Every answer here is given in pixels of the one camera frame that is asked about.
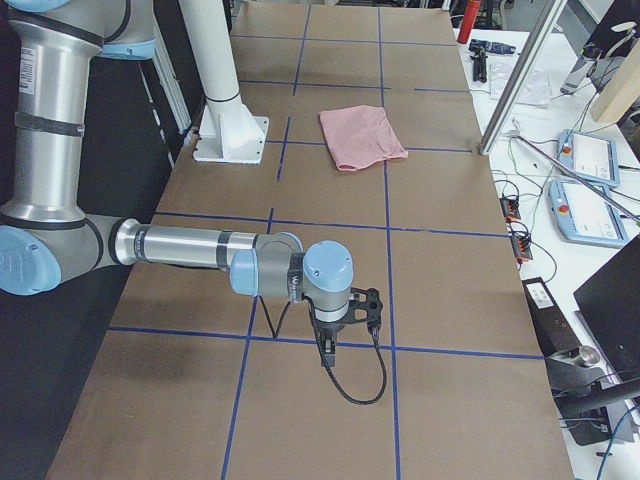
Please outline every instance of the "white table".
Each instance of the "white table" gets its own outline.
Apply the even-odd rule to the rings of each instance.
[[[522,51],[527,36],[528,33],[526,32],[475,30],[470,38],[514,45],[517,47],[516,53],[519,53]],[[492,100],[490,95],[485,93],[485,91],[489,91],[488,82],[483,84],[472,81],[472,60],[469,58],[468,46],[459,45],[459,51],[469,89],[472,90],[476,116],[481,130],[484,132],[496,108],[497,100]],[[517,58],[517,55],[489,54],[487,59],[488,75],[490,75],[492,64],[515,64]],[[549,76],[552,97],[560,95],[560,86],[573,67],[575,60],[576,55],[564,35],[559,33],[552,34],[536,63],[536,66],[544,69]],[[584,88],[579,89],[574,95],[562,96],[552,100],[548,108],[516,104],[509,123],[505,125],[503,132],[506,133],[509,130],[513,130],[517,124],[520,133],[525,138],[535,141],[558,138],[562,130],[574,127],[585,105],[595,93],[595,89],[589,80],[585,80],[581,87],[583,86]],[[589,132],[605,126],[606,124],[595,122],[591,115],[587,114],[583,131]],[[606,127],[599,130],[597,134],[616,141],[620,165],[638,167],[636,157],[617,126]],[[507,136],[504,135],[496,143],[489,155],[491,167],[494,169],[494,178],[496,180],[507,179],[515,183],[520,190],[520,194],[538,194],[539,189],[531,182],[518,176],[516,168],[520,174],[531,178],[539,185],[543,185],[550,171],[549,163],[518,141],[512,141],[512,149],[516,158],[516,166],[514,166],[509,156],[508,143]],[[556,145],[555,142],[550,142],[542,145],[541,148],[553,154],[555,153]],[[551,178],[560,176],[558,173],[557,170],[552,172]],[[496,184],[498,194],[503,191],[504,187],[505,183]],[[621,171],[619,191],[640,197],[640,173]],[[513,187],[507,186],[505,193],[514,193]],[[640,212],[640,203],[626,200],[616,195],[614,195],[614,198],[632,212]],[[533,197],[521,198],[520,212],[523,223],[529,228],[533,227],[533,240],[548,250],[558,264],[558,271],[553,280],[547,283],[547,286],[580,341],[585,345],[593,345],[593,340],[579,323],[575,314],[578,306],[573,297],[573,292],[615,255],[618,250],[566,242],[557,230],[555,220],[552,218],[546,189],[540,199],[537,211],[535,208],[536,201]],[[640,233],[633,221],[624,220],[624,226],[629,238],[633,238]],[[520,270],[521,278],[523,280],[538,276],[543,279],[549,278],[553,272],[552,260],[535,246],[532,248],[534,260],[523,264]],[[599,366],[606,372],[612,371],[610,367],[602,362]],[[565,440],[576,478],[584,480],[595,479],[601,462],[601,458],[596,456],[595,453],[604,451],[607,444],[601,443],[580,447],[573,441],[568,431],[565,432]],[[612,452],[614,455],[607,461],[603,479],[635,480],[640,478],[640,439],[637,435],[634,443],[616,444]]]

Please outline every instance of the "folded cloth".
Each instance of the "folded cloth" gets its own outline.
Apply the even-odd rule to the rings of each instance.
[[[320,123],[338,170],[355,172],[382,160],[409,156],[382,107],[327,110],[320,112]]]

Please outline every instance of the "robotic arm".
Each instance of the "robotic arm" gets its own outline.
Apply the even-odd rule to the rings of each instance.
[[[304,252],[287,233],[170,228],[85,215],[76,197],[89,62],[96,55],[151,58],[152,0],[5,1],[22,50],[14,196],[0,207],[1,289],[34,295],[110,265],[218,269],[229,272],[236,293],[308,301],[326,368],[335,363],[337,334],[345,325],[367,323],[377,348],[378,292],[352,288],[351,255],[336,242],[320,242]],[[241,102],[222,3],[180,4],[203,77],[204,123],[213,130],[214,142],[204,150],[222,161],[247,149],[255,153],[264,125],[256,127],[258,120]],[[215,55],[204,55],[207,41],[216,45]],[[212,57],[224,68],[212,68]]]

